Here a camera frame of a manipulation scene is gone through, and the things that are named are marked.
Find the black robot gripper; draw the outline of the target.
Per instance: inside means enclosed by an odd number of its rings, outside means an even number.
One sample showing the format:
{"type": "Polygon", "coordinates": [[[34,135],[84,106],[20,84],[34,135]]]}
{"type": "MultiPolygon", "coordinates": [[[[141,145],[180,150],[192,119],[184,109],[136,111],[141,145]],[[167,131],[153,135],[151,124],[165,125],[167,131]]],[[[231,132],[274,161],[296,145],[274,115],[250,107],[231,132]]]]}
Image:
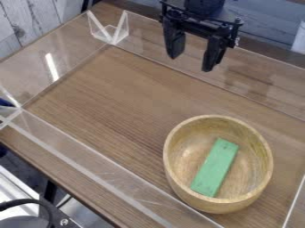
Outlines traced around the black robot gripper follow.
{"type": "Polygon", "coordinates": [[[223,7],[224,0],[159,0],[167,55],[175,59],[184,51],[184,32],[208,39],[201,71],[210,72],[220,63],[226,46],[238,43],[242,19],[223,7]]]}

